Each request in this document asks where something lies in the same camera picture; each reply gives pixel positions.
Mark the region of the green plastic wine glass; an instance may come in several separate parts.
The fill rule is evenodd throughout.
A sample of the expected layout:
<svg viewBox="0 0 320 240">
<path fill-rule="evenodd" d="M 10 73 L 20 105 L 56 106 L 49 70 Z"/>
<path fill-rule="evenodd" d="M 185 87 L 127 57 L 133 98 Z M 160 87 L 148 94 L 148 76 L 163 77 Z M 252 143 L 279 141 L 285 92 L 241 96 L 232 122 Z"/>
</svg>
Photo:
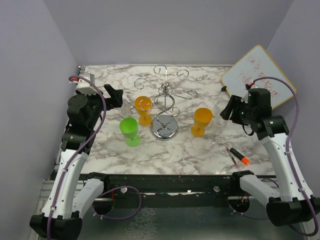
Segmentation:
<svg viewBox="0 0 320 240">
<path fill-rule="evenodd" d="M 136 147 L 140 144 L 138 135 L 138 122 L 133 117 L 126 117 L 121 120 L 119 129 L 125 137 L 125 142 L 129 147 Z"/>
</svg>

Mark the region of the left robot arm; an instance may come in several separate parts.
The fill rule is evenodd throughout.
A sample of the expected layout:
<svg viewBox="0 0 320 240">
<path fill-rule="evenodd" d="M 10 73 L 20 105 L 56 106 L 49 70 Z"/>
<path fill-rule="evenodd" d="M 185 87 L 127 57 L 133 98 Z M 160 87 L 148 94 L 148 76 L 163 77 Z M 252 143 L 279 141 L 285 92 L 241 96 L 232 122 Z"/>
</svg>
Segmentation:
<svg viewBox="0 0 320 240">
<path fill-rule="evenodd" d="M 42 211 L 30 219 L 30 227 L 43 239 L 78 239 L 83 217 L 96 197 L 106 197 L 110 184 L 100 173 L 76 193 L 82 168 L 87 161 L 106 112 L 123 105 L 123 90 L 104 85 L 108 98 L 101 91 L 83 94 L 80 91 L 68 102 L 68 126 L 62 136 L 60 164 L 51 193 Z"/>
</svg>

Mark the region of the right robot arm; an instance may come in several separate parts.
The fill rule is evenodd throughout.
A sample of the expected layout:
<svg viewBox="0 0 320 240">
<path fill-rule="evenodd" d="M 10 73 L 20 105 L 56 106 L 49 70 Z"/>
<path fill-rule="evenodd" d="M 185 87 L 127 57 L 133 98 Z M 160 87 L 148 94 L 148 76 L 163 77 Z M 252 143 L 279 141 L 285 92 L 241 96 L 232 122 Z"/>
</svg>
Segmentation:
<svg viewBox="0 0 320 240">
<path fill-rule="evenodd" d="M 264 88 L 248 90 L 248 100 L 232 95 L 220 113 L 224 120 L 250 126 L 268 153 L 279 190 L 274 190 L 251 171 L 234 172 L 229 189 L 240 196 L 252 195 L 266 208 L 267 216 L 276 226 L 307 222 L 320 212 L 320 199 L 315 197 L 304 180 L 292 145 L 285 119 L 272 115 L 271 94 Z"/>
</svg>

